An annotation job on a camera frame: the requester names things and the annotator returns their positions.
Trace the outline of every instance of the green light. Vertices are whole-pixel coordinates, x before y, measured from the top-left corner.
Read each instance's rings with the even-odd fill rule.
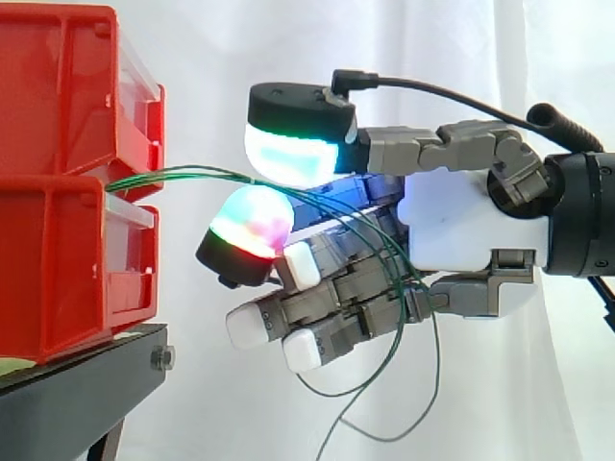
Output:
[[[247,125],[245,147],[252,166],[273,182],[309,188],[334,179],[336,144],[267,133]]]
[[[209,228],[231,245],[273,259],[293,224],[292,205],[282,193],[264,185],[246,185],[227,199]]]

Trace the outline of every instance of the cable connector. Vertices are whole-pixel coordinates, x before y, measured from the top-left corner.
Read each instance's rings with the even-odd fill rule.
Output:
[[[380,76],[377,73],[336,69],[333,71],[331,90],[333,94],[348,98],[351,90],[376,88],[379,84]]]

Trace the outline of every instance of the rgb led light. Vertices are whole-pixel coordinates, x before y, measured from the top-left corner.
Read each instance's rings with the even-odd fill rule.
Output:
[[[246,185],[227,199],[209,229],[241,250],[273,259],[283,250],[293,224],[292,205],[282,193]]]

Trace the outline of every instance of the bolt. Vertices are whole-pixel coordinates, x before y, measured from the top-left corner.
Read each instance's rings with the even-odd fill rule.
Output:
[[[173,346],[157,346],[152,351],[152,368],[160,372],[169,372],[175,366],[175,348]]]

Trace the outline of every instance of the white fingertip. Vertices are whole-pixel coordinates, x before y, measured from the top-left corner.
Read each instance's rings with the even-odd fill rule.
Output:
[[[282,340],[286,365],[293,373],[308,372],[322,366],[314,333],[307,328],[293,331]]]
[[[251,349],[269,342],[267,328],[256,303],[242,304],[227,314],[227,331],[238,349]]]
[[[299,291],[320,283],[320,272],[311,248],[306,242],[297,242],[284,248],[284,259]]]

